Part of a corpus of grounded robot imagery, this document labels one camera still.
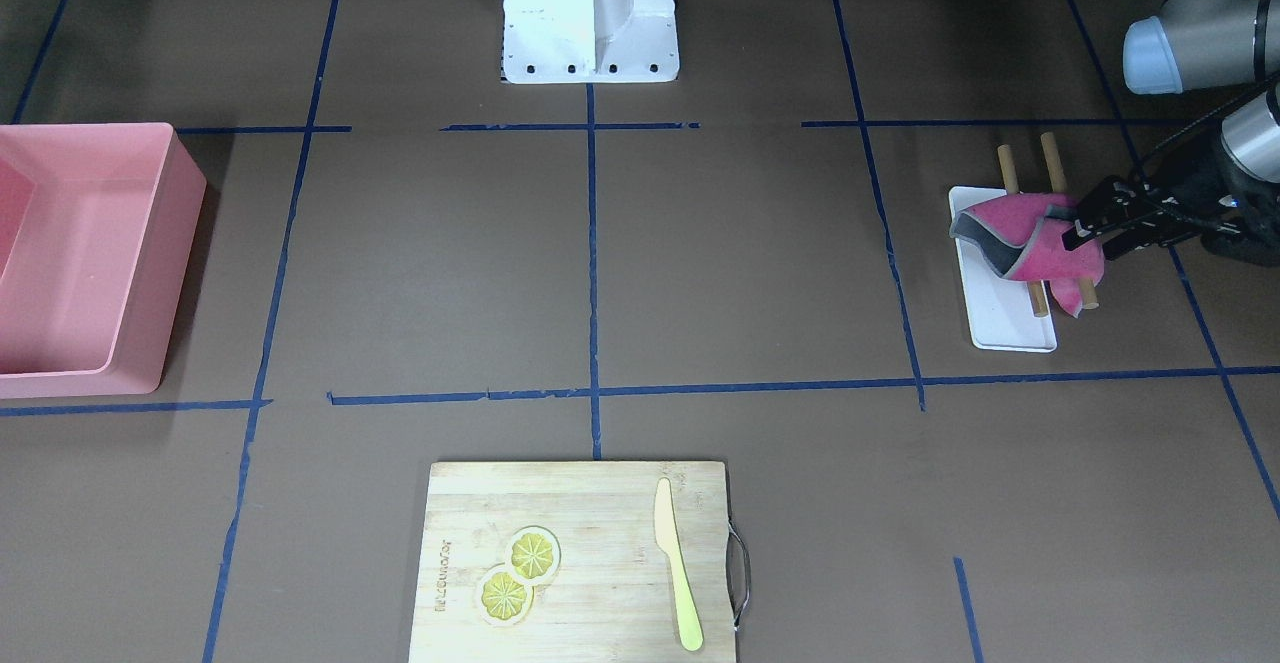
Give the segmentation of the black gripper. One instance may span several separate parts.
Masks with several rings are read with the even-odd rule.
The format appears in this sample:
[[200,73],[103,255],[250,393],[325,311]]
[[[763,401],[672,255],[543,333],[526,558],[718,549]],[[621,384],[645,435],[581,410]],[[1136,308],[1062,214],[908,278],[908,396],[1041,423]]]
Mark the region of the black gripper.
[[1105,177],[1076,204],[1062,247],[1096,243],[1106,261],[1190,239],[1206,250],[1244,250],[1245,218],[1224,204],[1235,201],[1242,180],[1245,172],[1225,148],[1175,148],[1152,174],[1134,166],[1125,179]]

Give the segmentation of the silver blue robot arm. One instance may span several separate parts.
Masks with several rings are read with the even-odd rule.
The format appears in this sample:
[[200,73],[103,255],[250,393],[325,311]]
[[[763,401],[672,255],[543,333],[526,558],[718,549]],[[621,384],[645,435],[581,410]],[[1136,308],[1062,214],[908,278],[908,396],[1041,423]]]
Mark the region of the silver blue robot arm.
[[1215,256],[1262,268],[1279,256],[1277,0],[1161,0],[1126,31],[1133,93],[1242,86],[1242,93],[1156,145],[1078,204],[1065,250],[1105,259],[1197,239]]

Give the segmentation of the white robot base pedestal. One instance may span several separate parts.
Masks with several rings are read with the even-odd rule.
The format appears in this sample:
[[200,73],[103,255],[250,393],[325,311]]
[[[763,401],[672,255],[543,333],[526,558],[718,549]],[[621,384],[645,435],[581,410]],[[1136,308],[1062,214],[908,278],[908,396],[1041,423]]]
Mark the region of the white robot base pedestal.
[[676,0],[503,0],[500,76],[509,84],[676,81]]

